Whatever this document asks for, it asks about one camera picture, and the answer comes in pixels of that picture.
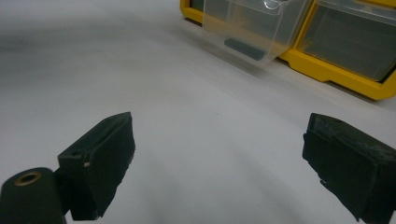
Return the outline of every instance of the white table surface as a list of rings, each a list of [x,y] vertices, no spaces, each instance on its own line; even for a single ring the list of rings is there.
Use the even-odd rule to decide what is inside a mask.
[[[310,113],[396,147],[396,98],[370,101],[281,61],[239,62],[177,0],[0,2],[1,183],[55,170],[124,111],[136,153],[97,223],[356,223],[301,156]]]

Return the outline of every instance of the brass insert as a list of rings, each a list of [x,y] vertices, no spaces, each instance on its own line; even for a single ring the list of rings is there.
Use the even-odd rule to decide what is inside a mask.
[[[26,186],[30,185],[37,181],[41,177],[41,173],[37,171],[29,172],[21,175],[18,179],[15,180],[16,186]]]

